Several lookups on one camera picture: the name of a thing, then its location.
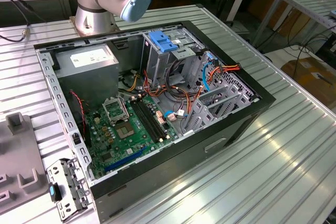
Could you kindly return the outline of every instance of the ram slot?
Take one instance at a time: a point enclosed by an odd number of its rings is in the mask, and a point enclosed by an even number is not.
[[[154,119],[153,115],[142,101],[131,102],[131,106],[155,143],[166,138],[166,134],[161,129],[159,123]]]

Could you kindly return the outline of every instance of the label sticker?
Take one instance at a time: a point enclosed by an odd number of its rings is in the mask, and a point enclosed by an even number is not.
[[[172,40],[172,43],[178,44],[178,43],[181,43],[181,41],[179,39],[176,39],[176,40]]]
[[[70,57],[75,68],[102,62],[105,60],[113,60],[112,55],[107,55],[103,49],[96,49],[88,52],[71,55]]]
[[[184,110],[178,110],[178,111],[177,111],[177,114],[178,114],[178,115],[184,115]]]
[[[323,75],[321,75],[320,73],[318,72],[314,72],[314,73],[311,73],[316,79],[320,79],[319,76],[323,77]]]
[[[311,64],[309,62],[306,62],[306,61],[303,61],[303,62],[300,62],[301,65],[303,65],[303,67],[305,68],[311,68]]]

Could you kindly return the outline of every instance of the motherboard chip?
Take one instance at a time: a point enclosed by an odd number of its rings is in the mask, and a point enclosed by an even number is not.
[[[111,153],[107,152],[103,155],[101,155],[101,158],[103,159],[103,161],[105,162],[106,160],[110,159],[112,156],[111,156]]]
[[[117,131],[121,139],[134,134],[134,129],[130,122],[122,122],[117,124],[114,129]]]

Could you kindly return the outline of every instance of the aluminum table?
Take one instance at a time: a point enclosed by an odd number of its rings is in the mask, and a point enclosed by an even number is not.
[[[321,24],[327,29],[330,28],[332,32],[336,33],[336,19],[330,16],[330,12],[332,10],[336,10],[336,0],[274,0],[272,6],[270,7],[268,13],[257,30],[257,34],[252,45],[255,46],[258,43],[264,29],[268,25],[268,22],[270,21],[281,1],[288,3],[288,7],[275,25],[274,30],[276,30],[281,25],[291,9],[296,8],[316,22],[315,25],[313,25],[312,28],[307,32],[307,34],[310,36],[308,36],[306,40],[314,35],[313,32],[318,24]]]
[[[277,100],[233,145],[107,223],[322,223],[336,205],[336,116],[210,12],[197,6],[150,10],[121,29],[191,20]],[[18,38],[22,27],[0,33]],[[32,25],[29,40],[0,40],[0,119],[30,115],[44,166],[70,158],[33,44],[74,38],[65,20]],[[48,194],[1,223],[60,223]],[[96,223],[89,207],[73,223]]]

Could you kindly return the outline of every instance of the yellow wire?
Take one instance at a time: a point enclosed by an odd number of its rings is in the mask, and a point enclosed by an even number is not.
[[[237,65],[234,65],[234,66],[224,66],[222,65],[223,68],[233,68],[233,67],[238,67],[238,64]]]
[[[134,83],[133,83],[133,85],[130,89],[127,89],[128,92],[131,92],[131,91],[133,91],[133,89],[135,89],[137,78],[138,78],[137,76],[134,77]]]

